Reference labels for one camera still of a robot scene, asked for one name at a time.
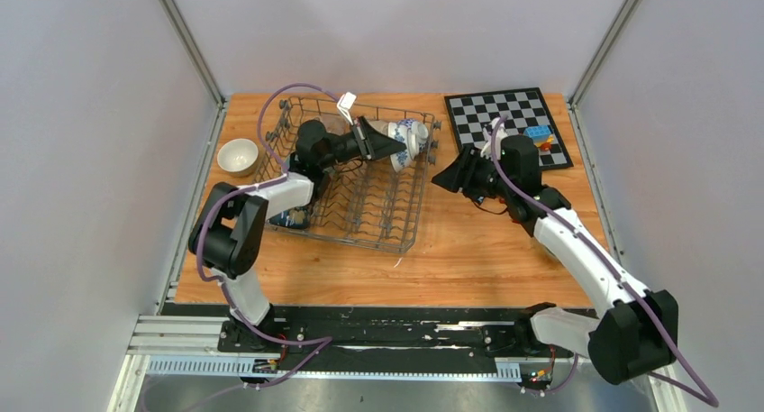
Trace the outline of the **blue white zigzag bowl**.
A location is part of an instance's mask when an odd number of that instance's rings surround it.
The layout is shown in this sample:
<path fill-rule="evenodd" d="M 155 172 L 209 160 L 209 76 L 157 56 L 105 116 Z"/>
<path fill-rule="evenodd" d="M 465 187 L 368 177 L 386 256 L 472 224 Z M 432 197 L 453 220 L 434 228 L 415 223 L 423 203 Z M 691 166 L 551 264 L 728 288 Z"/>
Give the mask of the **blue white zigzag bowl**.
<path fill-rule="evenodd" d="M 426 125 L 411 118 L 400 120 L 398 123 L 405 128 L 405 141 L 409 153 L 413 157 L 423 153 L 429 141 L 429 132 Z"/>

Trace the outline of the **plain beige bowl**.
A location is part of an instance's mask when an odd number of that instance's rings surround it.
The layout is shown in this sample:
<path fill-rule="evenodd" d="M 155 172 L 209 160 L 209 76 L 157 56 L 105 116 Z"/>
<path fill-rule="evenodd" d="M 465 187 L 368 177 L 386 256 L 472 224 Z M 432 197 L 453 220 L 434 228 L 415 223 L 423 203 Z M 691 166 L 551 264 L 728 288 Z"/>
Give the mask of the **plain beige bowl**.
<path fill-rule="evenodd" d="M 238 138 L 225 143 L 216 155 L 218 167 L 233 177 L 246 177 L 254 172 L 259 157 L 255 142 Z"/>

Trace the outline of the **beige bowl with flower sprig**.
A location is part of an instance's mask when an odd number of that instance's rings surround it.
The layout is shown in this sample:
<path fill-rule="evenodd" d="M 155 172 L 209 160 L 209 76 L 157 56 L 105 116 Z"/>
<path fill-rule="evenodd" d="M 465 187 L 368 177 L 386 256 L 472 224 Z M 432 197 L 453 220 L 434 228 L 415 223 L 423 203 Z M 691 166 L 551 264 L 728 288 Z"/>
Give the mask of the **beige bowl with flower sprig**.
<path fill-rule="evenodd" d="M 379 139 L 382 136 L 386 138 L 389 137 L 388 135 L 389 122 L 383 121 L 383 120 L 372 120 L 372 121 L 369 121 L 368 123 L 373 128 L 373 131 L 371 132 L 371 135 L 370 135 L 370 137 L 373 140 Z"/>

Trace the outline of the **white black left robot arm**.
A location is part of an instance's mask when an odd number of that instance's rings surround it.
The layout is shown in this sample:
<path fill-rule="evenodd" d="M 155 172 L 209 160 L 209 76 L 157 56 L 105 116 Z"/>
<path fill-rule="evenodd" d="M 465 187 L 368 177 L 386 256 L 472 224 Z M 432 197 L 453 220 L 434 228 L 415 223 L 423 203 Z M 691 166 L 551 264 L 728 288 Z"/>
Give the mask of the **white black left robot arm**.
<path fill-rule="evenodd" d="M 233 317 L 246 322 L 241 339 L 251 350 L 264 352 L 276 340 L 276 327 L 265 320 L 271 304 L 254 269 L 268 221 L 321 198 L 335 166 L 380 160 L 406 149 L 406 142 L 378 131 L 363 116 L 342 135 L 311 119 L 298 127 L 294 149 L 279 177 L 249 186 L 227 182 L 213 186 L 188 249 L 196 257 L 198 271 L 211 271 L 202 279 L 220 282 Z"/>

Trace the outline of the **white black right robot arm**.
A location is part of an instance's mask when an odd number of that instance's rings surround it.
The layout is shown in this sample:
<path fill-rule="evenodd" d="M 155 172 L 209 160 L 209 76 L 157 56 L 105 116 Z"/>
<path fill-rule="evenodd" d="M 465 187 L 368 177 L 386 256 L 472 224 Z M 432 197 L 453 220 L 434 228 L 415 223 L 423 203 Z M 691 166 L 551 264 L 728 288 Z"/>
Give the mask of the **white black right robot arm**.
<path fill-rule="evenodd" d="M 599 244 L 570 202 L 542 181 L 539 151 L 513 135 L 489 143 L 487 152 L 464 147 L 432 183 L 479 203 L 496 198 L 509 217 L 572 275 L 594 306 L 594 316 L 549 302 L 526 308 L 514 325 L 514 342 L 526 355 L 549 345 L 587 357 L 598 374 L 618 385 L 677 359 L 678 303 L 652 291 Z"/>

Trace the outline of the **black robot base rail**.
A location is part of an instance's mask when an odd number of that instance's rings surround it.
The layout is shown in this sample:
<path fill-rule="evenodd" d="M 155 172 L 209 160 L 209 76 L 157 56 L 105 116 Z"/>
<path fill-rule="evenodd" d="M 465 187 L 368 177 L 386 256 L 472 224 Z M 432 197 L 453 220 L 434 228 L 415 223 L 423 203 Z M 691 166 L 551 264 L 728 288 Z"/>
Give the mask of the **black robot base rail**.
<path fill-rule="evenodd" d="M 221 352 L 280 352 L 296 363 L 331 338 L 323 355 L 307 369 L 393 373 L 481 373 L 496 370 L 496 358 L 549 358 L 553 352 L 588 357 L 608 382 L 637 376 L 637 322 L 630 316 L 594 317 L 591 310 L 571 316 L 587 323 L 582 345 L 549 340 L 532 330 L 532 318 L 563 316 L 550 303 L 527 308 L 294 307 L 271 308 L 253 333 L 231 317 L 223 323 Z"/>

